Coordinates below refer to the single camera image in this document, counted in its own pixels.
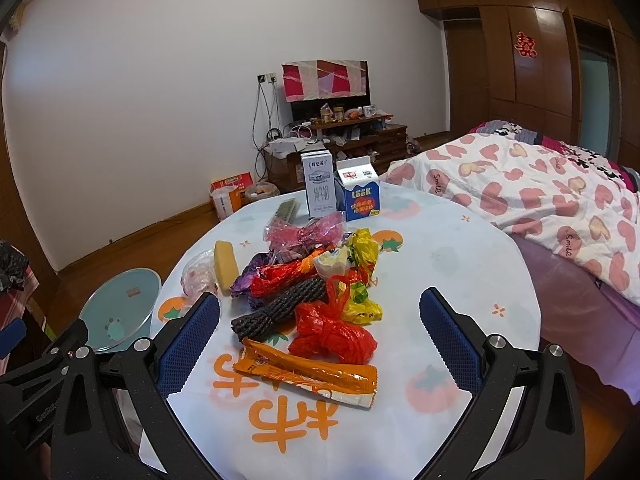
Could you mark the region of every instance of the white milk carton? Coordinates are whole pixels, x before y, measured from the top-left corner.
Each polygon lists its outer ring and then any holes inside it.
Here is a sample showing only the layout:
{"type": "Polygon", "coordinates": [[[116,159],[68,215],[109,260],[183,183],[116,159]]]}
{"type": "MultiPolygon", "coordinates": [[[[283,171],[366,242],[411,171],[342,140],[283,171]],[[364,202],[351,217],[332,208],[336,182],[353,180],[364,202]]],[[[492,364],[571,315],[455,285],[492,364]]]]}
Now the white milk carton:
{"type": "Polygon", "coordinates": [[[336,163],[335,195],[347,222],[380,214],[380,180],[369,156],[336,163]]]}
{"type": "Polygon", "coordinates": [[[310,218],[322,218],[336,212],[334,158],[327,150],[300,155],[305,173],[306,203],[310,218]]]}

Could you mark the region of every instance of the white wall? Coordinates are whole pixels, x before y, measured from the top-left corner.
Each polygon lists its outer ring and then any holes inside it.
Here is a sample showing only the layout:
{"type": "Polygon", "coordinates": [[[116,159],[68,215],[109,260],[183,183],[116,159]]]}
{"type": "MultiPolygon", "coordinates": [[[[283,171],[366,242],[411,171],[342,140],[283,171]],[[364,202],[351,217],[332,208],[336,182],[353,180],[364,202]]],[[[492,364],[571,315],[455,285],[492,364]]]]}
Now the white wall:
{"type": "Polygon", "coordinates": [[[446,127],[440,31],[416,0],[30,3],[9,44],[4,110],[53,267],[206,202],[212,179],[253,171],[256,75],[282,79],[281,63],[305,59],[368,60],[375,104],[414,136],[446,127]]]}

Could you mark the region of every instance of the white tablecloth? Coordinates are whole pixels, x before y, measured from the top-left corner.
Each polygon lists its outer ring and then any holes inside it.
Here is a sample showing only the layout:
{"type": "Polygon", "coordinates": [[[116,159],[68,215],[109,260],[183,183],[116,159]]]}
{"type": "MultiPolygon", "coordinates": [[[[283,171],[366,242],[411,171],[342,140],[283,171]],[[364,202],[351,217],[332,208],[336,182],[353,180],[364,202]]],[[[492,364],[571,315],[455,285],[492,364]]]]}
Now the white tablecloth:
{"type": "MultiPolygon", "coordinates": [[[[179,394],[169,402],[204,456],[225,478],[412,479],[438,450],[470,400],[451,376],[420,322],[418,300],[436,286],[460,313],[487,333],[500,333],[516,348],[537,349],[540,310],[515,243],[466,208],[439,197],[381,184],[382,213],[350,222],[349,231],[369,228],[384,243],[370,296],[384,310],[368,330],[378,342],[371,364],[378,368],[378,393],[371,410],[325,403],[287,385],[242,378],[232,364],[241,345],[230,320],[249,311],[246,302],[225,298],[220,324],[179,394]]],[[[297,224],[306,221],[303,204],[297,224]]],[[[182,293],[184,265],[213,248],[234,245],[242,269],[265,251],[262,231],[280,196],[241,209],[189,249],[166,280],[151,325],[175,314],[172,298],[182,293]]],[[[286,351],[293,333],[282,334],[286,351]]],[[[514,390],[480,465],[494,460],[522,394],[514,390]]],[[[161,463],[143,438],[141,459],[161,463]]]]}

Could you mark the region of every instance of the blue gripper pad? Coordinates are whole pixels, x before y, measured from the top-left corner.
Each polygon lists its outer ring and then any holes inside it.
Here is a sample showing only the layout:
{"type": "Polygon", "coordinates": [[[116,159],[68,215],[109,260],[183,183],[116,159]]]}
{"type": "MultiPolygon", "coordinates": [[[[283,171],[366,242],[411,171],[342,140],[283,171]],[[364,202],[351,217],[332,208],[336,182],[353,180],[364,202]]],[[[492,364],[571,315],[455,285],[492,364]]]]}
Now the blue gripper pad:
{"type": "Polygon", "coordinates": [[[425,290],[420,297],[420,319],[457,386],[475,396],[482,387],[481,358],[441,298],[433,287],[425,290]]]}
{"type": "Polygon", "coordinates": [[[165,399],[182,390],[220,321],[220,304],[213,294],[193,308],[196,312],[187,314],[188,321],[159,361],[156,388],[165,399]]]}

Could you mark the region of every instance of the blue milk carton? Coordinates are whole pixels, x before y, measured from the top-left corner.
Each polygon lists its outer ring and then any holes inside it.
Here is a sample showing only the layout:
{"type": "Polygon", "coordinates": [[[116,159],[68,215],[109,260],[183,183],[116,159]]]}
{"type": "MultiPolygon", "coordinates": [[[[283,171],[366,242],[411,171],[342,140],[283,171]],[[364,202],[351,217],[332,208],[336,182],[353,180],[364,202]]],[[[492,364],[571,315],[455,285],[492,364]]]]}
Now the blue milk carton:
{"type": "Polygon", "coordinates": [[[380,180],[368,156],[336,162],[335,198],[347,222],[380,214],[380,180]]]}

